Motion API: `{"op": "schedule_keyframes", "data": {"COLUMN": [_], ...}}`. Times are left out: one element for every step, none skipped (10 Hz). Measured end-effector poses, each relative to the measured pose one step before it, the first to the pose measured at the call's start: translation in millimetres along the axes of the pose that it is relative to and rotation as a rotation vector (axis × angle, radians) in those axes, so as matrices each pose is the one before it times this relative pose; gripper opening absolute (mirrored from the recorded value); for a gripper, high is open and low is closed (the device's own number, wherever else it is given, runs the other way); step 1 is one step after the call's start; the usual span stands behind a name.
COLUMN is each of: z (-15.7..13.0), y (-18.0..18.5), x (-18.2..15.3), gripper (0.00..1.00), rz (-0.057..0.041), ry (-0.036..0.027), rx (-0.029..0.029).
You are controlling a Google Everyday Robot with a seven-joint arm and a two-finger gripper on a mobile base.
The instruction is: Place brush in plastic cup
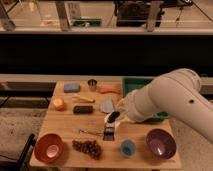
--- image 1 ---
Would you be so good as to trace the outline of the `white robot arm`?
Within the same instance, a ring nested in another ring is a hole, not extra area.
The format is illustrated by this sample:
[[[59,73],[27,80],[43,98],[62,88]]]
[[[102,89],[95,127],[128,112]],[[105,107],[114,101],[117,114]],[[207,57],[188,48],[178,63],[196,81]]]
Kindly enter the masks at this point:
[[[213,143],[213,104],[204,98],[201,78],[193,70],[181,68],[155,77],[140,89],[129,92],[115,107],[116,121],[143,122],[166,112],[184,122]]]

